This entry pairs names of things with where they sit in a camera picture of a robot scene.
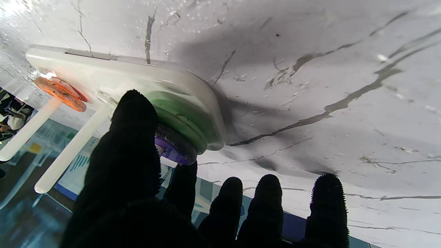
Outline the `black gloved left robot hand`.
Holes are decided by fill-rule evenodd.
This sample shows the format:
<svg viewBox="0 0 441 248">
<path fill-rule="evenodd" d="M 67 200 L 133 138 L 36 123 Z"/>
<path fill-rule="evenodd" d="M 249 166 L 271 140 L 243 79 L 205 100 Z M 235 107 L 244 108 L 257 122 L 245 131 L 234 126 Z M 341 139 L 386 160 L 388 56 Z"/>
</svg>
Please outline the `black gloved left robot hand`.
<svg viewBox="0 0 441 248">
<path fill-rule="evenodd" d="M 348 211 L 334 174 L 315 182 L 304 238 L 282 239 L 283 191 L 263 176 L 239 225 L 243 185 L 223 183 L 199 227 L 192 224 L 197 164 L 178 165 L 162 199 L 160 156 L 154 144 L 158 115 L 136 90 L 120 99 L 109 131 L 94 148 L 84 187 L 61 248 L 348 248 Z"/>
</svg>

